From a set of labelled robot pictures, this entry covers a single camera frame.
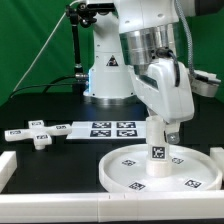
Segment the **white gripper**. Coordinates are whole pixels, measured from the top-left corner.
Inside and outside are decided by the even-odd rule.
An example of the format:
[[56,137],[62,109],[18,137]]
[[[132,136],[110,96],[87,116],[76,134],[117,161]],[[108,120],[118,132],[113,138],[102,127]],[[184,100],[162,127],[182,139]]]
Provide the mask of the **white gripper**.
[[187,69],[179,62],[180,84],[175,86],[174,63],[171,59],[158,59],[147,68],[146,75],[136,75],[129,67],[137,97],[147,106],[149,116],[159,115],[167,123],[166,140],[169,144],[180,141],[178,122],[188,121],[194,115],[194,103]]

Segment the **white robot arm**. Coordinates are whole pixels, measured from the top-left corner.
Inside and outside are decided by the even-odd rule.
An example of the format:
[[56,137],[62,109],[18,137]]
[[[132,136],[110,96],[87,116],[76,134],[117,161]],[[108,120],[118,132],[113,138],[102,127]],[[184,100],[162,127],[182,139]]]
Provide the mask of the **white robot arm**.
[[85,96],[112,104],[132,97],[165,122],[179,142],[179,127],[193,118],[193,93],[212,97],[220,80],[196,70],[186,18],[199,0],[86,0],[94,23],[94,64]]

